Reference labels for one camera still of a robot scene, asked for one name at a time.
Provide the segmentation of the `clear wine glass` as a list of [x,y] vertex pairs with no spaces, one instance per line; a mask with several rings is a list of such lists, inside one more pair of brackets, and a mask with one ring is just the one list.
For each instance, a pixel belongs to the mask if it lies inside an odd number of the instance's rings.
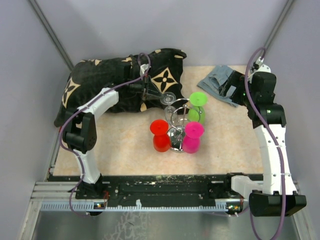
[[172,92],[166,92],[162,95],[160,102],[165,106],[164,115],[165,119],[171,126],[175,126],[178,121],[178,112],[173,106],[176,96]]

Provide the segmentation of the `red wine glass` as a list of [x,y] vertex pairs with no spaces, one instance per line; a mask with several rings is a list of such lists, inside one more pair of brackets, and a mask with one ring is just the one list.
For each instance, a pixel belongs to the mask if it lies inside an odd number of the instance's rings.
[[153,147],[158,152],[166,152],[171,147],[170,137],[167,132],[169,124],[163,119],[154,120],[149,127],[153,134]]

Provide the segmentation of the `green wine glass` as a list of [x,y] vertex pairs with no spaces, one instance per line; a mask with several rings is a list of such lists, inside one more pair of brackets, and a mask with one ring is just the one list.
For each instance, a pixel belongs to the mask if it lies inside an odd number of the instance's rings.
[[202,125],[205,123],[204,106],[208,101],[208,97],[203,92],[193,92],[189,97],[191,107],[188,111],[188,120],[190,122],[198,122]]

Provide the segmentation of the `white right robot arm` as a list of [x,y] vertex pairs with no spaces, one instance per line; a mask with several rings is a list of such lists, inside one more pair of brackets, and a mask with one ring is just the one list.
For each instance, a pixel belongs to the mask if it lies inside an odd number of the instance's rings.
[[220,87],[233,103],[245,106],[258,139],[263,166],[263,184],[244,173],[230,173],[223,192],[229,198],[238,194],[249,201],[255,217],[292,216],[307,205],[298,194],[290,173],[286,151],[284,108],[274,103],[277,78],[273,73],[257,71],[245,85],[245,76],[234,71]]

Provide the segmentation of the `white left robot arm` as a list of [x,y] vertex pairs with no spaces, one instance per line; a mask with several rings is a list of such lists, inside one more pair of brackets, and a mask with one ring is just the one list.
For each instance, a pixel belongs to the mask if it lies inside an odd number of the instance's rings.
[[85,104],[77,108],[65,120],[59,133],[60,146],[73,153],[80,168],[80,183],[87,185],[86,192],[97,199],[103,195],[104,186],[97,181],[101,177],[95,160],[94,147],[97,142],[96,122],[108,109],[116,105],[119,100],[118,89],[128,87],[130,91],[140,94],[142,100],[159,100],[165,102],[165,94],[156,89],[151,81],[149,70],[151,60],[146,55],[147,64],[141,63],[141,56],[137,58],[140,76],[124,83],[103,87],[100,92]]

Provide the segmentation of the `chrome wine glass rack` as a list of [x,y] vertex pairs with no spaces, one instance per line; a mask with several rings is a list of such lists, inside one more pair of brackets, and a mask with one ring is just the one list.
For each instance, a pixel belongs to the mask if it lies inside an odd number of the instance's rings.
[[168,124],[167,135],[170,138],[171,150],[175,153],[183,153],[182,142],[185,137],[185,127],[190,122],[187,110],[191,108],[189,98],[178,98],[173,102],[178,115],[176,125]]

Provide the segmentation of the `pink wine glass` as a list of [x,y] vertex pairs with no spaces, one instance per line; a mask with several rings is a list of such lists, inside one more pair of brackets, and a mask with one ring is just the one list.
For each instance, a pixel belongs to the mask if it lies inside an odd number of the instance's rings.
[[203,125],[192,121],[185,126],[185,136],[182,141],[182,150],[188,154],[194,154],[200,149],[201,137],[205,132]]

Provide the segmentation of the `black floral pattern blanket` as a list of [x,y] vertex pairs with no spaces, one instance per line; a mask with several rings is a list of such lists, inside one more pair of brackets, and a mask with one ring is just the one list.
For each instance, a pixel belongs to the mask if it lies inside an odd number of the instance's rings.
[[[164,94],[171,92],[176,98],[183,97],[181,76],[187,54],[176,48],[161,48],[148,54],[152,82]],[[88,59],[77,63],[68,76],[54,126],[61,127],[66,120],[67,109],[77,109],[96,96],[104,87],[121,84],[121,59],[138,59],[138,55],[110,59]],[[148,63],[145,55],[140,57]]]

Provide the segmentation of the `folded light blue jeans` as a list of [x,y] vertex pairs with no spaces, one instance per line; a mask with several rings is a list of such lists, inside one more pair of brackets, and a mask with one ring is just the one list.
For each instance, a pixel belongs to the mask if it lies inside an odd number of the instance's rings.
[[228,80],[231,80],[232,77],[241,76],[242,74],[240,72],[227,65],[218,65],[204,79],[202,79],[197,86],[215,99],[237,108],[239,105],[232,102],[230,98],[236,90],[236,87],[232,86],[226,93],[221,93],[221,91]]

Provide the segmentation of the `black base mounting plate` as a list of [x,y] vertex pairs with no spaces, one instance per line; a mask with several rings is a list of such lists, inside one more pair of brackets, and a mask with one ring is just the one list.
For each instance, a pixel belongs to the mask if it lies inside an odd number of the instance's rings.
[[219,199],[240,199],[228,211],[246,207],[243,196],[231,189],[233,174],[101,176],[96,184],[81,182],[75,176],[49,176],[49,184],[66,187],[76,200],[101,202],[98,207],[213,207]]

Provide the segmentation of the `aluminium corner frame rail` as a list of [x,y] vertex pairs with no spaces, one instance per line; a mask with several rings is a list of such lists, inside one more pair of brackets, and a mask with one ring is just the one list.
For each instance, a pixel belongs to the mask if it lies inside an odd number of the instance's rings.
[[279,16],[276,19],[275,24],[272,27],[272,30],[270,31],[270,34],[268,35],[265,41],[264,48],[266,49],[266,51],[268,51],[268,49],[271,47],[283,23],[285,22],[286,18],[290,14],[295,2],[296,2],[295,0],[287,0],[285,2]]

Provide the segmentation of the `left aluminium corner rail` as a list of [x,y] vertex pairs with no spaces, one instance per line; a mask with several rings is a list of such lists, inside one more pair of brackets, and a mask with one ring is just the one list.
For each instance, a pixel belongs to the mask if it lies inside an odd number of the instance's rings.
[[39,5],[37,0],[27,0],[30,7],[32,8],[34,14],[40,21],[41,25],[43,26],[46,34],[50,38],[52,44],[56,48],[57,52],[61,56],[62,60],[66,64],[67,68],[71,71],[74,67],[74,64],[68,55],[66,49],[64,48],[63,44],[59,40],[57,34],[55,33],[52,25],[50,24],[49,20],[47,19],[45,13],[43,12],[41,6]]

